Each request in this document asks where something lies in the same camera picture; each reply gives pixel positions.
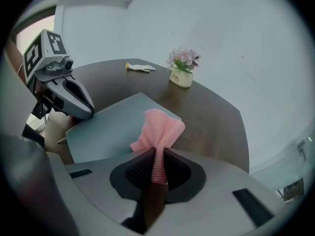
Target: light blue tray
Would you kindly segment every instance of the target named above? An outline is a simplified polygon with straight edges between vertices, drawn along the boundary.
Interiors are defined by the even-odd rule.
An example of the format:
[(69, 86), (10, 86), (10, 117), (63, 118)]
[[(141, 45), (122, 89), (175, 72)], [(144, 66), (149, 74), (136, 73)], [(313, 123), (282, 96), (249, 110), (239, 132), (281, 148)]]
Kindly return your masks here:
[(66, 133), (75, 163), (89, 162), (132, 152), (145, 122), (144, 112), (161, 109), (181, 119), (143, 93), (135, 94), (81, 122)]

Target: flower pot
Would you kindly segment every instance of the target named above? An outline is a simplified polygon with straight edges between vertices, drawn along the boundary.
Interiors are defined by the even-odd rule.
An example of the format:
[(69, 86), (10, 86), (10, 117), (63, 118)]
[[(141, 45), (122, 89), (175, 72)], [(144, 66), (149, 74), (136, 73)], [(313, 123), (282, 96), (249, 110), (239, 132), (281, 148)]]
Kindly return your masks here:
[(182, 88), (189, 88), (193, 81), (193, 74), (184, 72), (180, 69), (174, 69), (169, 80)]

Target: pink mesh sponge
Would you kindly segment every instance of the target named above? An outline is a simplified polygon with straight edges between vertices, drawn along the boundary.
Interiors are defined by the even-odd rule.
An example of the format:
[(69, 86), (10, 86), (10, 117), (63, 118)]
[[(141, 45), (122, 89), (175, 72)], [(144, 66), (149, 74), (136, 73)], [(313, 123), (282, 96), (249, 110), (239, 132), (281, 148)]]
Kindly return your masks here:
[(167, 184), (164, 169), (164, 148), (170, 148), (185, 129), (181, 120), (168, 116), (159, 109), (150, 109), (145, 113), (145, 123), (138, 141), (130, 144), (132, 151), (145, 148), (156, 148), (156, 155), (152, 169), (153, 183)]

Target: wooden table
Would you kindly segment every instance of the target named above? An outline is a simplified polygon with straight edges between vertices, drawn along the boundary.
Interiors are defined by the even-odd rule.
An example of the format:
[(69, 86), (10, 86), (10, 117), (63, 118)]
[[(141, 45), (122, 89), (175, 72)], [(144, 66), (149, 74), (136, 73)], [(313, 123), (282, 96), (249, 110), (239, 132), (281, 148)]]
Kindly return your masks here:
[[(126, 70), (126, 63), (149, 64), (156, 71)], [(236, 165), (249, 172), (249, 152), (240, 112), (226, 100), (193, 82), (181, 88), (169, 81), (170, 71), (141, 59), (118, 59), (75, 68), (73, 77), (89, 92), (98, 112), (139, 92), (182, 118), (186, 128), (172, 146)], [(49, 114), (45, 148), (73, 163), (66, 144), (57, 145), (73, 126), (63, 113)]]

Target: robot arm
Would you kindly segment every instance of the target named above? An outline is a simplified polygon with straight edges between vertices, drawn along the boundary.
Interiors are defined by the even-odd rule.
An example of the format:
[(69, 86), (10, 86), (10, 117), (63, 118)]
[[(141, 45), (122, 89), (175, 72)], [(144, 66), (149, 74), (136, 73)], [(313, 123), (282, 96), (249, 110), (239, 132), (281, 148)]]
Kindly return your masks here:
[[(73, 60), (69, 56), (61, 36), (46, 29), (23, 55), (26, 84), (37, 98), (32, 114), (39, 119), (52, 108), (79, 119), (90, 118), (95, 112), (85, 87), (72, 76)], [(37, 80), (46, 87), (42, 95), (35, 92)]]

